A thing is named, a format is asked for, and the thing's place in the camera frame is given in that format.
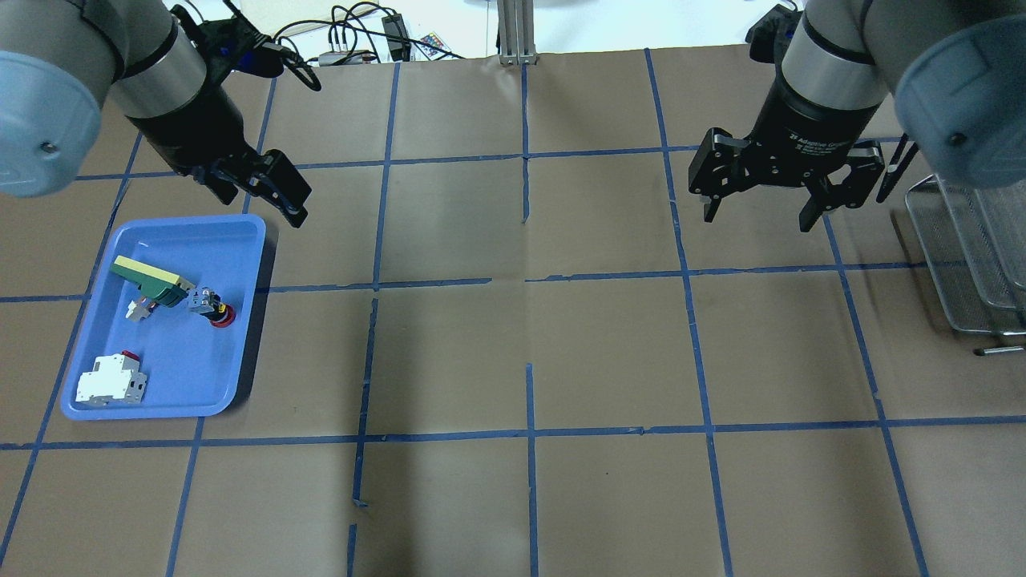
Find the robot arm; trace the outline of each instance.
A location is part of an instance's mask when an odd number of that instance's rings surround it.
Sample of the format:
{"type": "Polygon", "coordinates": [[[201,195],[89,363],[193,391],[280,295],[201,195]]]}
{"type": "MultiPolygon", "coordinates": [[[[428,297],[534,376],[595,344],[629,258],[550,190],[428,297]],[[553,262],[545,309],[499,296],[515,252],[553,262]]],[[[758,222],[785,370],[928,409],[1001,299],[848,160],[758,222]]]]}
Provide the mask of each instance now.
{"type": "Polygon", "coordinates": [[[859,137],[887,91],[945,179],[1026,179],[1026,0],[808,0],[803,13],[775,7],[749,41],[777,75],[751,133],[711,128],[692,162],[706,222],[756,185],[806,188],[802,231],[826,210],[862,206],[884,162],[879,144],[859,137]]]}
{"type": "Polygon", "coordinates": [[[196,25],[160,0],[0,0],[0,190],[39,196],[71,184],[110,94],[177,174],[225,204],[241,188],[302,225],[310,187],[283,153],[246,143],[221,84],[232,69],[273,77],[287,66],[320,85],[226,4],[234,17],[196,25]]]}

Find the green component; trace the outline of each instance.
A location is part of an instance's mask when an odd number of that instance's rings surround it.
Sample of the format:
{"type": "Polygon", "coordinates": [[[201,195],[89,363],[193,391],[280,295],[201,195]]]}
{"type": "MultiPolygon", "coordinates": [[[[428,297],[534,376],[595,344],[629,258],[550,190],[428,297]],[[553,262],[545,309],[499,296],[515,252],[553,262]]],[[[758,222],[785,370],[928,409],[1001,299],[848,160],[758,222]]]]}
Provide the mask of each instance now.
{"type": "Polygon", "coordinates": [[[181,276],[156,267],[118,257],[111,264],[111,272],[139,287],[140,293],[165,307],[173,307],[189,296],[193,283],[181,276]]]}

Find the plastic tray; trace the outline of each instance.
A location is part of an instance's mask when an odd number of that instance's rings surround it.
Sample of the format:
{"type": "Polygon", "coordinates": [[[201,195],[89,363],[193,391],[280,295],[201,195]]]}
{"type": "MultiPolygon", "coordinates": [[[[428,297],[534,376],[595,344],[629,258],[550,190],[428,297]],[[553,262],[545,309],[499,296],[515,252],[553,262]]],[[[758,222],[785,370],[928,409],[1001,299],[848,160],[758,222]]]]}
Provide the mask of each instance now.
{"type": "Polygon", "coordinates": [[[252,215],[132,221],[113,235],[101,262],[85,321],[65,376],[61,409],[69,419],[152,419],[214,415],[238,389],[267,226],[252,215]],[[117,256],[181,274],[209,286],[235,309],[235,321],[214,329],[186,303],[158,307],[140,322],[126,319],[139,290],[110,272],[117,256]],[[136,405],[94,407],[75,401],[79,376],[97,356],[130,350],[149,382],[136,405]]]}

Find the wire rack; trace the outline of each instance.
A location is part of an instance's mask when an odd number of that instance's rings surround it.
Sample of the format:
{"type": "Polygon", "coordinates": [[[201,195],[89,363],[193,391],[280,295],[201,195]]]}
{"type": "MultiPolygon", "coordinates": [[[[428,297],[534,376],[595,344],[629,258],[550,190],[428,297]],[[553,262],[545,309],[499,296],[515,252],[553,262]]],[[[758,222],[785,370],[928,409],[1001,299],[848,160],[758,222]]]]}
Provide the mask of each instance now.
{"type": "Polygon", "coordinates": [[[905,203],[951,326],[1026,335],[1026,182],[981,191],[931,177],[905,203]]]}

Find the blue tape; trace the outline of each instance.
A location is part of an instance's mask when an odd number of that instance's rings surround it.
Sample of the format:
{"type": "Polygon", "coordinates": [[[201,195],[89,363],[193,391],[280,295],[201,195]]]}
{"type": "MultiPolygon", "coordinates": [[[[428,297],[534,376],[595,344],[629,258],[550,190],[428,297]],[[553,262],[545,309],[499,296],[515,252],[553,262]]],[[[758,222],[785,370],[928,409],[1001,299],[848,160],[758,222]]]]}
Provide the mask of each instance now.
{"type": "Polygon", "coordinates": [[[356,168],[359,166],[384,166],[384,160],[354,160],[351,162],[313,162],[308,164],[297,164],[300,170],[315,170],[318,168],[356,168]]]}
{"type": "Polygon", "coordinates": [[[378,234],[374,237],[374,274],[373,285],[378,291],[382,281],[382,245],[385,241],[385,209],[388,207],[388,179],[392,167],[392,137],[395,132],[395,106],[399,93],[399,67],[395,64],[392,73],[392,97],[388,107],[388,129],[385,133],[385,163],[382,170],[382,193],[381,201],[378,204],[378,234]]]}
{"type": "Polygon", "coordinates": [[[499,429],[484,431],[441,432],[441,433],[397,433],[368,434],[364,443],[437,443],[441,440],[478,440],[483,438],[519,438],[527,436],[523,429],[499,429]]]}
{"type": "Polygon", "coordinates": [[[614,156],[618,154],[649,154],[662,152],[662,148],[610,148],[601,150],[569,150],[558,152],[531,152],[528,158],[567,158],[570,156],[614,156]]]}
{"type": "Polygon", "coordinates": [[[393,159],[392,164],[444,164],[449,162],[486,162],[489,160],[512,160],[519,154],[482,154],[477,156],[441,156],[438,158],[402,158],[393,159]]]}
{"type": "Polygon", "coordinates": [[[356,443],[355,434],[318,436],[265,436],[254,438],[204,438],[201,447],[273,447],[278,445],[347,445],[356,443]]]}
{"type": "MultiPolygon", "coordinates": [[[[267,104],[264,105],[264,119],[261,121],[260,125],[260,137],[256,139],[256,153],[264,154],[264,138],[267,136],[267,125],[268,121],[271,119],[271,105],[274,103],[274,90],[278,85],[278,79],[271,79],[271,86],[267,90],[267,104]]],[[[249,214],[249,202],[252,197],[248,194],[242,199],[242,214],[249,214]]]]}
{"type": "Polygon", "coordinates": [[[613,436],[644,434],[644,427],[567,427],[538,429],[536,436],[613,436]]]}
{"type": "Polygon", "coordinates": [[[120,181],[124,175],[86,175],[75,177],[76,181],[120,181]]]}
{"type": "Polygon", "coordinates": [[[922,545],[919,541],[919,532],[915,527],[915,520],[912,517],[912,507],[908,501],[908,494],[905,491],[905,480],[901,473],[901,465],[898,463],[898,454],[895,451],[894,440],[891,437],[891,429],[887,425],[886,412],[883,410],[883,401],[880,400],[879,388],[876,383],[876,375],[873,372],[873,364],[869,358],[869,348],[866,346],[866,337],[862,331],[862,323],[859,321],[859,311],[855,305],[855,297],[852,296],[852,286],[847,280],[847,272],[844,268],[844,260],[837,244],[837,236],[834,234],[830,216],[823,216],[823,226],[827,231],[827,238],[830,239],[830,249],[833,253],[836,264],[837,275],[840,277],[840,284],[844,291],[844,301],[847,304],[847,312],[852,317],[852,329],[855,331],[855,338],[859,344],[859,353],[862,355],[862,363],[866,370],[866,379],[869,382],[869,390],[873,396],[873,403],[876,407],[876,418],[883,433],[883,446],[887,452],[887,461],[891,463],[891,471],[894,474],[895,486],[898,489],[898,500],[901,502],[902,513],[905,516],[905,526],[908,528],[909,539],[912,542],[912,552],[915,553],[915,562],[919,567],[919,575],[928,577],[930,571],[926,568],[926,559],[922,553],[922,545]]]}
{"type": "MultiPolygon", "coordinates": [[[[397,280],[390,282],[381,282],[378,284],[379,290],[387,288],[419,288],[426,286],[468,286],[474,284],[488,284],[491,282],[491,278],[446,278],[440,280],[397,280]]],[[[281,293],[332,293],[337,291],[368,291],[374,290],[374,285],[371,282],[356,282],[353,284],[294,284],[294,285],[281,285],[281,286],[270,286],[267,288],[259,290],[258,292],[263,294],[281,294],[281,293]]]]}
{"type": "Polygon", "coordinates": [[[844,265],[844,270],[894,270],[925,268],[926,263],[867,263],[862,265],[844,265]]]}
{"type": "MultiPolygon", "coordinates": [[[[673,183],[673,168],[670,165],[670,148],[666,138],[666,119],[663,117],[663,104],[659,97],[659,83],[656,81],[656,68],[652,62],[652,50],[644,49],[645,65],[648,69],[648,80],[652,83],[652,95],[656,106],[656,119],[659,122],[659,139],[663,152],[663,168],[666,170],[666,188],[670,197],[670,216],[673,221],[673,234],[677,243],[677,257],[680,259],[680,270],[689,271],[687,257],[680,234],[680,217],[677,213],[677,193],[673,183]]],[[[702,400],[702,422],[706,430],[706,447],[709,454],[709,475],[712,482],[713,501],[716,508],[716,524],[719,528],[719,543],[723,555],[723,572],[727,577],[734,576],[734,564],[731,557],[729,539],[726,533],[726,514],[723,509],[723,492],[719,482],[719,464],[716,459],[716,444],[713,440],[712,412],[709,408],[709,392],[706,388],[705,366],[702,361],[702,345],[699,340],[698,321],[695,316],[695,301],[692,293],[689,274],[683,275],[684,304],[687,309],[687,324],[690,330],[692,347],[695,353],[695,370],[699,382],[699,396],[702,400]]]]}
{"type": "Polygon", "coordinates": [[[889,419],[889,427],[950,427],[965,425],[1018,425],[1026,424],[1026,415],[999,415],[993,417],[938,417],[926,419],[889,419]]]}
{"type": "MultiPolygon", "coordinates": [[[[131,172],[132,164],[135,162],[135,155],[139,153],[139,145],[142,141],[143,134],[141,132],[136,133],[135,143],[132,145],[131,153],[128,155],[128,163],[125,165],[125,171],[121,176],[121,184],[118,187],[118,194],[114,198],[114,205],[111,207],[111,216],[107,220],[107,227],[104,230],[104,236],[101,239],[100,247],[96,251],[96,258],[92,263],[92,269],[89,272],[89,280],[86,283],[85,294],[89,294],[92,291],[92,285],[96,280],[96,272],[100,270],[100,262],[104,257],[104,249],[107,247],[107,240],[111,237],[111,229],[114,228],[114,220],[117,217],[118,208],[121,206],[121,201],[124,199],[125,192],[128,190],[128,174],[131,172]]],[[[53,414],[53,407],[56,405],[57,395],[61,392],[61,384],[64,382],[65,373],[68,371],[68,361],[71,358],[71,350],[75,345],[75,338],[78,336],[78,330],[82,324],[85,307],[86,301],[83,300],[78,307],[78,313],[75,315],[75,321],[72,323],[71,335],[68,337],[68,344],[65,346],[64,356],[61,358],[61,368],[57,370],[57,376],[53,382],[53,388],[50,390],[50,397],[46,401],[46,410],[43,412],[43,419],[39,424],[39,430],[36,433],[36,440],[33,444],[32,453],[29,455],[29,462],[25,467],[25,474],[22,476],[22,485],[18,487],[17,496],[14,498],[14,506],[11,507],[10,516],[7,520],[7,528],[4,530],[3,541],[0,542],[0,566],[3,565],[4,557],[7,556],[7,547],[10,546],[10,539],[14,534],[14,526],[17,524],[17,516],[22,511],[22,504],[25,502],[25,495],[29,490],[29,483],[32,480],[32,473],[36,469],[36,459],[39,457],[39,449],[43,445],[43,438],[46,435],[46,427],[49,425],[50,416],[53,414]]]]}
{"type": "Polygon", "coordinates": [[[191,447],[186,438],[137,439],[137,440],[57,440],[42,444],[41,451],[83,450],[83,449],[168,449],[191,447]]]}
{"type": "Polygon", "coordinates": [[[179,561],[179,544],[182,542],[182,527],[186,522],[186,507],[189,506],[189,493],[192,490],[192,477],[196,472],[196,457],[199,455],[200,440],[203,438],[203,423],[205,419],[196,419],[196,430],[193,433],[192,449],[189,451],[189,465],[186,467],[186,478],[182,484],[182,498],[179,499],[179,514],[174,517],[174,533],[171,534],[171,548],[167,553],[167,570],[164,577],[174,575],[174,565],[179,561]]]}
{"type": "Polygon", "coordinates": [[[331,293],[336,291],[365,291],[368,288],[373,288],[373,284],[369,282],[357,282],[354,284],[292,284],[292,285],[281,285],[281,286],[269,286],[264,290],[259,290],[262,293],[269,294],[279,294],[279,293],[331,293]]]}
{"type": "Polygon", "coordinates": [[[755,268],[705,268],[688,271],[690,276],[710,276],[722,274],[776,274],[785,272],[833,272],[834,265],[800,265],[788,267],[755,267],[755,268]]]}
{"type": "Polygon", "coordinates": [[[530,577],[539,575],[538,561],[538,458],[535,450],[535,366],[527,363],[527,510],[530,542],[530,577]]]}
{"type": "Polygon", "coordinates": [[[425,286],[470,286],[488,284],[490,277],[483,278],[448,278],[444,280],[398,280],[380,283],[381,288],[418,288],[425,286]]]}
{"type": "Polygon", "coordinates": [[[176,177],[179,174],[171,170],[163,170],[159,172],[133,172],[131,175],[132,179],[160,179],[163,177],[176,177]]]}
{"type": "Polygon", "coordinates": [[[356,464],[353,466],[353,503],[358,507],[367,504],[360,499],[363,484],[363,451],[367,438],[367,412],[370,409],[370,377],[374,367],[374,333],[378,328],[378,298],[370,301],[370,322],[367,329],[367,352],[363,361],[363,391],[360,396],[360,424],[356,440],[356,464]]]}
{"type": "Polygon", "coordinates": [[[641,428],[638,434],[694,434],[706,432],[705,425],[671,425],[641,428]]]}
{"type": "Polygon", "coordinates": [[[349,543],[346,545],[346,577],[353,577],[356,565],[356,524],[349,526],[349,543]]]}
{"type": "Polygon", "coordinates": [[[65,301],[84,301],[87,295],[41,295],[35,297],[0,297],[2,303],[57,303],[65,301]]]}
{"type": "Polygon", "coordinates": [[[278,87],[278,79],[271,79],[267,90],[267,104],[264,106],[264,119],[261,120],[260,137],[256,138],[256,152],[264,154],[264,139],[267,137],[267,125],[271,120],[271,106],[274,104],[274,92],[278,87]]]}
{"type": "Polygon", "coordinates": [[[527,168],[527,161],[530,159],[530,144],[528,141],[529,127],[527,125],[527,67],[520,67],[520,133],[521,152],[523,154],[523,215],[521,224],[527,222],[530,217],[530,171],[527,168]]]}
{"type": "Polygon", "coordinates": [[[622,278],[673,278],[683,276],[679,270],[654,270],[642,272],[606,272],[583,274],[550,274],[545,278],[528,278],[524,282],[562,282],[571,280],[614,280],[622,278]]]}
{"type": "Polygon", "coordinates": [[[808,423],[739,423],[714,425],[716,432],[819,431],[833,429],[871,429],[877,421],[814,421],[808,423]]]}

